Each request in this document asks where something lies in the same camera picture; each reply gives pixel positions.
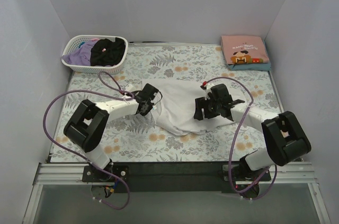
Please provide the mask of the white t shirt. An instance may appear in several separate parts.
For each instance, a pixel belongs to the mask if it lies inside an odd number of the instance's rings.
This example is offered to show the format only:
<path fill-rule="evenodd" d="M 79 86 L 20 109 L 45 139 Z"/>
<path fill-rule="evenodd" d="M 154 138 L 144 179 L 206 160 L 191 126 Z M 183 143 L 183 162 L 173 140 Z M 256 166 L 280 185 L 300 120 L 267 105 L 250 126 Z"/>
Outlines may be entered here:
<path fill-rule="evenodd" d="M 162 100 L 151 110 L 155 125 L 176 135 L 184 136 L 189 133 L 202 135 L 217 127 L 226 126 L 233 122 L 218 116 L 201 121 L 193 118 L 195 99 L 204 97 L 205 92 L 200 83 L 174 79 L 144 79 L 142 85 L 150 84 L 162 93 Z"/>

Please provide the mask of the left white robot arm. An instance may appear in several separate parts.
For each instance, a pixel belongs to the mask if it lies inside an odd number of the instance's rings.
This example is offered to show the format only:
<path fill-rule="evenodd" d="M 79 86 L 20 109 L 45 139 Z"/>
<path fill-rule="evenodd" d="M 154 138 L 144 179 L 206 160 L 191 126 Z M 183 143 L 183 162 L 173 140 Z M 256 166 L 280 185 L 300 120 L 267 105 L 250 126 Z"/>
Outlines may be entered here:
<path fill-rule="evenodd" d="M 132 92 L 134 97 L 128 93 L 107 102 L 83 100 L 65 125 L 64 135 L 84 152 L 87 162 L 96 166 L 94 175 L 100 181 L 108 181 L 113 174 L 111 160 L 100 145 L 107 123 L 129 115 L 146 116 L 158 93 L 157 88 L 147 83 L 142 90 Z"/>

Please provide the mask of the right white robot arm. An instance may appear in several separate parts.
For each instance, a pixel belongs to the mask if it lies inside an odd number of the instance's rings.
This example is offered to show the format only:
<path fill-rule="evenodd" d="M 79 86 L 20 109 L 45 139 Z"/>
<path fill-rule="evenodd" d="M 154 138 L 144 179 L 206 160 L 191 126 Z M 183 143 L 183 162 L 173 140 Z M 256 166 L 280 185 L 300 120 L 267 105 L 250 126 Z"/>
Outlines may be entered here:
<path fill-rule="evenodd" d="M 205 96 L 195 99 L 194 119 L 223 117 L 250 126 L 264 136 L 265 148 L 243 156 L 237 171 L 245 180 L 252 180 L 259 170 L 272 165 L 284 166 L 311 151 L 311 144 L 295 114 L 274 113 L 249 107 L 234 99 L 225 84 L 203 83 Z"/>

